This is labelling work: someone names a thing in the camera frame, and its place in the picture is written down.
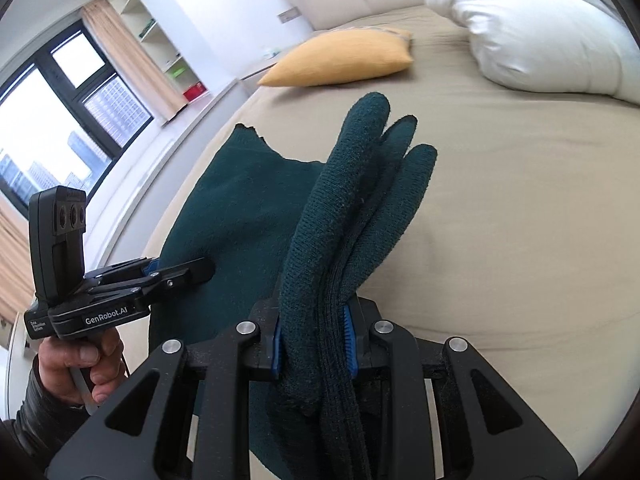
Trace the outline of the left hand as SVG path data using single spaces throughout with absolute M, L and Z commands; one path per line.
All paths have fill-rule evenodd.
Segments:
M 38 350 L 38 370 L 43 387 L 66 404 L 81 404 L 81 393 L 75 386 L 71 368 L 89 371 L 94 387 L 94 402 L 104 402 L 124 381 L 122 362 L 124 344 L 116 328 L 101 336 L 100 343 L 65 341 L 48 337 Z

